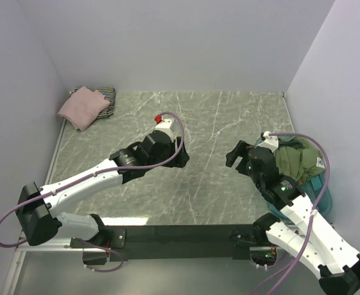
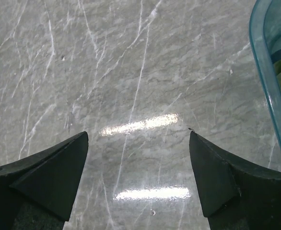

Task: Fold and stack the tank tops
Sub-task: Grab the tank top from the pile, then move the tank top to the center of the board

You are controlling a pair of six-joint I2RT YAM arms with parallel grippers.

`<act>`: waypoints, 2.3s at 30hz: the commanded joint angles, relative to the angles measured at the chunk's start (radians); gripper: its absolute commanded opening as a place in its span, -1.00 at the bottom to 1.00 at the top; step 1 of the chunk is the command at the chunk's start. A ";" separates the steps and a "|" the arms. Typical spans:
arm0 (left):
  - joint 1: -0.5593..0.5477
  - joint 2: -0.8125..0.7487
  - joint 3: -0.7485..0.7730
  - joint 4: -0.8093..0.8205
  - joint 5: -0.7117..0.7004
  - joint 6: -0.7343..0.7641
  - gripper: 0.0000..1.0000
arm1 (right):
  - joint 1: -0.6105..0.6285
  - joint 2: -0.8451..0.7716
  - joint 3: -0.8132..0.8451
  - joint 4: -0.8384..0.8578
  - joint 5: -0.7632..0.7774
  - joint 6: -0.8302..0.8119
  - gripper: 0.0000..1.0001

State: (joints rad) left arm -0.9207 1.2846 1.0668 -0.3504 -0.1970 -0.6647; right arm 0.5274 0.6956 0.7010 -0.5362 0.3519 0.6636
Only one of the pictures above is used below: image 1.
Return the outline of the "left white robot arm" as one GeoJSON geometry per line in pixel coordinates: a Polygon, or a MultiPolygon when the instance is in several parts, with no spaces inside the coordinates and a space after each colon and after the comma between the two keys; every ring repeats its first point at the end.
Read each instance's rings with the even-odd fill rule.
{"type": "Polygon", "coordinates": [[[172,138],[155,130],[76,176],[42,187],[36,183],[25,185],[17,218],[27,243],[38,246],[54,237],[63,237],[101,246],[106,239],[102,219],[96,214],[69,214],[68,207],[105,189],[141,178],[155,167],[183,168],[188,160],[183,136],[172,138]]]}

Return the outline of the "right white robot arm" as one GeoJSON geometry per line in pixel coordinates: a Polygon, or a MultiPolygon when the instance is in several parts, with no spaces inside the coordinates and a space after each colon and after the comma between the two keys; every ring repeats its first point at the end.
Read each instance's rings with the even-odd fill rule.
{"type": "Polygon", "coordinates": [[[360,252],[313,208],[296,181],[279,173],[272,147],[239,141],[226,155],[228,167],[241,158],[237,171],[250,177],[263,198],[297,227],[292,230],[267,213],[254,222],[255,242],[281,247],[315,275],[325,294],[355,294],[360,289],[360,252]]]}

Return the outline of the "green graphic tank top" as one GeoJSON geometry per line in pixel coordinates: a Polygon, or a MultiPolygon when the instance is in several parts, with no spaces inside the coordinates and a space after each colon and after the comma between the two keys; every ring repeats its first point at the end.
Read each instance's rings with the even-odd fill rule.
{"type": "Polygon", "coordinates": [[[310,181],[326,169],[322,152],[300,136],[279,138],[274,156],[279,172],[300,183],[310,181]]]}

